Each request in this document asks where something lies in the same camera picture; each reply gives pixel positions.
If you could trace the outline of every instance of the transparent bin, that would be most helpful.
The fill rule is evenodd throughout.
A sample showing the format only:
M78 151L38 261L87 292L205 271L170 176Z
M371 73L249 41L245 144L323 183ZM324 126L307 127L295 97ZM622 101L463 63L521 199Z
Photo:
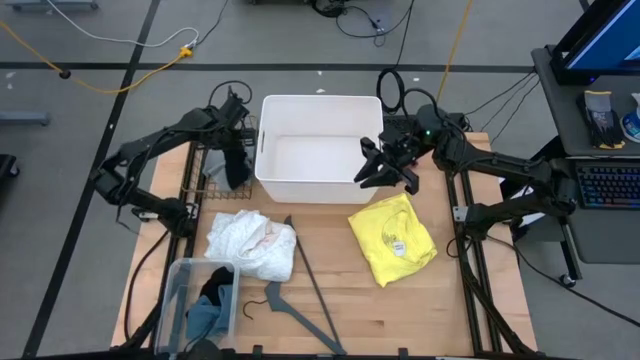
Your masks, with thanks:
M158 323L155 353L175 355L187 351L197 341L186 338L187 312L200 297L202 286L221 267L233 272L229 331L222 336L208 336L220 349L235 348L235 322L240 281L239 269L225 259L178 259L169 268L169 276Z
M377 188L353 182L366 162L360 139L377 142L382 130L382 106L373 96L267 96L256 178L276 202L365 204Z

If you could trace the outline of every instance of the yellow cloth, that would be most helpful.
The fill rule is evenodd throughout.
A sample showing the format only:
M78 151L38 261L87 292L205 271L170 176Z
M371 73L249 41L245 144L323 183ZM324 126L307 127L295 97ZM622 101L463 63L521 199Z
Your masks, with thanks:
M405 193L359 211L349 224L382 287L422 269L438 253Z

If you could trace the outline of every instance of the gray floor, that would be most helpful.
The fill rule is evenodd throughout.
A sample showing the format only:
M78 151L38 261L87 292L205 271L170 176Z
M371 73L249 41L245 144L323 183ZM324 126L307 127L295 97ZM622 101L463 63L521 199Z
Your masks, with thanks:
M323 19L297 0L263 1L249 6L230 0L220 27L188 62L225 64L268 63L393 63L401 31L376 48L371 40L346 38L332 20ZM362 1L384 21L402 17L408 0ZM73 11L81 26L97 35L135 39L151 0L102 1L96 12ZM417 1L403 63L444 64L466 1ZM163 0L150 31L150 41L183 26L206 29L222 6L220 0ZM580 15L577 0L476 0L456 64L531 65L529 51L557 41ZM14 13L0 7L0 20L55 61L127 63L133 46L97 42L72 29L59 16L44 12ZM352 31L367 26L357 15L344 19ZM182 34L158 49L145 49L142 62L165 62L191 35ZM0 63L37 61L0 32ZM137 71L135 78L144 75ZM74 75L104 88L116 88L124 71L74 71ZM441 73L402 74L409 86L436 91ZM441 106L468 111L517 81L523 74L453 73ZM186 111L203 106L210 89L229 79L242 79L254 89L249 109L259 114L269 94L373 95L376 72L367 71L168 71L152 77L128 95L111 149L174 123ZM385 88L393 102L393 92ZM487 127L495 136L516 102ZM502 104L500 100L471 121L481 128ZM410 109L423 103L408 100ZM3 127L0 153L19 157L22 174L6 192L0 212L3 251L0 252L0 358L19 357L33 325L51 273L76 210L98 143L114 104L113 96L89 92L46 70L0 70L0 109L43 110L52 115L49 127ZM494 149L530 156L555 135L544 94L537 88L494 143ZM152 166L142 185L148 186ZM99 197L91 201L60 296L40 347L40 355L106 349L125 286L135 235L114 225L115 209ZM135 225L134 219L126 218ZM566 270L557 243L557 225L542 222L522 242L522 249L543 271ZM584 265L585 280L576 289L632 317L640 318L638 266ZM557 356L587 359L635 358L640 331L612 318L554 284L522 269L523 282L541 350Z

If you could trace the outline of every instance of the bin handle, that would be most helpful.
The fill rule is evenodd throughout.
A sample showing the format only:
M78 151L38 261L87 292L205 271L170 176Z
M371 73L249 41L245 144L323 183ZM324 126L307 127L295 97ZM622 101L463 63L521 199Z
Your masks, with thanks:
M260 154L262 154L264 152L264 133L265 133L265 131L262 130L262 139L260 141Z

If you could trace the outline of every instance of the wooden tabletop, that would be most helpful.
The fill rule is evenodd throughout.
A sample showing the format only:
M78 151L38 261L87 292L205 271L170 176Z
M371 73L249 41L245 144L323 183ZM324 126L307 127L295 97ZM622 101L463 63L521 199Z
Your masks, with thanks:
M476 147L489 149L486 134L470 133ZM177 196L187 147L183 146L158 159L151 192L160 197ZM420 192L411 203L433 238L438 255L418 273L380 288L349 227L347 217L363 205L279 204L255 181L249 200L205 200L202 205L195 256L207 248L206 235L218 212L236 213L241 209L259 210L273 221L282 222L289 214L303 244L311 268L327 302L344 349L351 355L397 354L408 348L411 355L472 355L462 279L456 259L445 253L453 235L451 212L444 174L429 156L420 159L415 169L420 176ZM470 173L476 202L502 201L498 180ZM372 201L400 193L402 186L381 188ZM458 183L458 196L462 190ZM131 271L140 258L164 232L157 222L142 224L131 263ZM492 236L510 242L503 225L494 226ZM131 307L131 331L144 320L157 301L168 241L156 250L142 267L135 283ZM536 348L531 319L520 279L515 253L494 242L485 242L485 258L496 307L525 344ZM273 313L267 304L250 305L250 320L242 315L248 300L265 299L265 281L242 277L236 315L236 351L251 352L261 344L265 353L327 353L329 350L292 317ZM331 334L304 263L296 251L293 275L283 284L284 299L325 333ZM113 345L124 341L124 298L113 335ZM481 307L477 303L483 344L489 349L488 332Z

